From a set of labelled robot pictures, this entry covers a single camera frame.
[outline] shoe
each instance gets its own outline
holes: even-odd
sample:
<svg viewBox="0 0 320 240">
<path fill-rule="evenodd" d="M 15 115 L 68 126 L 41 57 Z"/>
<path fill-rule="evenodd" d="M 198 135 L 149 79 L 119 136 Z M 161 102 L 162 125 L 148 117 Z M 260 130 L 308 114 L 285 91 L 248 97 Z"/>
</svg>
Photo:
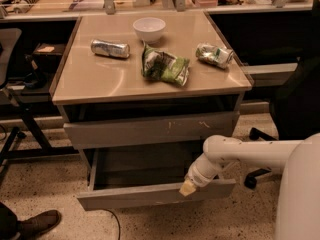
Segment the shoe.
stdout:
<svg viewBox="0 0 320 240">
<path fill-rule="evenodd" d="M 50 210 L 20 221 L 18 231 L 21 239 L 28 239 L 39 234 L 44 234 L 57 226 L 61 221 L 61 213 L 57 210 Z"/>
</svg>

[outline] terrazzo floor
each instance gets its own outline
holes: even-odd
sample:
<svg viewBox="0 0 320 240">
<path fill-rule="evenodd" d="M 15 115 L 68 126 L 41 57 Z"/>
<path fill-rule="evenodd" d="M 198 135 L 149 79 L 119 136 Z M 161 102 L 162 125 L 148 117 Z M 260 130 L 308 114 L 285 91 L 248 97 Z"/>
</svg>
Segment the terrazzo floor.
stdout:
<svg viewBox="0 0 320 240">
<path fill-rule="evenodd" d="M 249 140 L 252 126 L 277 135 L 269 114 L 255 114 L 240 116 L 233 136 Z M 61 128 L 44 132 L 53 146 L 70 144 Z M 28 136 L 19 148 L 35 145 Z M 238 163 L 225 173 L 225 178 L 237 182 L 227 198 L 112 210 L 119 220 L 120 239 L 273 239 L 281 178 L 264 177 L 250 190 L 243 186 L 243 180 L 252 169 Z M 78 155 L 10 160 L 0 176 L 0 200 L 20 220 L 48 209 L 62 213 L 61 223 L 38 239 L 118 239 L 113 213 L 83 210 L 76 197 L 86 189 L 87 169 Z"/>
</svg>

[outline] white bowl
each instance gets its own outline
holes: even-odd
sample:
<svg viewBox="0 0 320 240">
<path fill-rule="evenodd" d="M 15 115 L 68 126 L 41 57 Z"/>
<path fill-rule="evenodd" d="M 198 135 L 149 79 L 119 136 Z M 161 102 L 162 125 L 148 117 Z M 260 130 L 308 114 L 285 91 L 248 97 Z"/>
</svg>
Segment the white bowl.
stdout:
<svg viewBox="0 0 320 240">
<path fill-rule="evenodd" d="M 147 44 L 156 43 L 161 38 L 166 23 L 158 18 L 141 18 L 133 23 L 137 36 Z"/>
</svg>

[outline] closed drawer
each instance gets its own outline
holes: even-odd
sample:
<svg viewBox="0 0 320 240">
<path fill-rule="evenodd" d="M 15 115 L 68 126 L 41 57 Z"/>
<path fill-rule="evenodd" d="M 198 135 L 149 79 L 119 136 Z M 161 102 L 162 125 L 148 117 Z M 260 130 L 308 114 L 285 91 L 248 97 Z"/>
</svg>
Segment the closed drawer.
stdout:
<svg viewBox="0 0 320 240">
<path fill-rule="evenodd" d="M 215 179 L 189 197 L 179 193 L 201 152 L 202 141 L 97 149 L 88 191 L 77 198 L 85 210 L 99 210 L 227 197 L 233 179 Z"/>
<path fill-rule="evenodd" d="M 231 136 L 238 117 L 239 112 L 203 113 L 66 123 L 64 128 L 75 149 L 88 149 Z"/>
</svg>

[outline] silver can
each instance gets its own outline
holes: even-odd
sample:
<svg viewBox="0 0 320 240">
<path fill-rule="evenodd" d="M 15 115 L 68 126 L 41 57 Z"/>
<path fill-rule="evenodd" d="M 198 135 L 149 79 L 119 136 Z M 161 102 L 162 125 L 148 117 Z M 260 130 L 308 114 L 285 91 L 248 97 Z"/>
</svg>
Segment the silver can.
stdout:
<svg viewBox="0 0 320 240">
<path fill-rule="evenodd" d="M 196 56 L 200 61 L 226 69 L 233 58 L 233 50 L 200 43 L 197 46 Z"/>
<path fill-rule="evenodd" d="M 130 46 L 128 44 L 120 44 L 94 39 L 91 42 L 91 51 L 94 54 L 102 56 L 126 59 L 129 58 L 130 55 Z"/>
</svg>

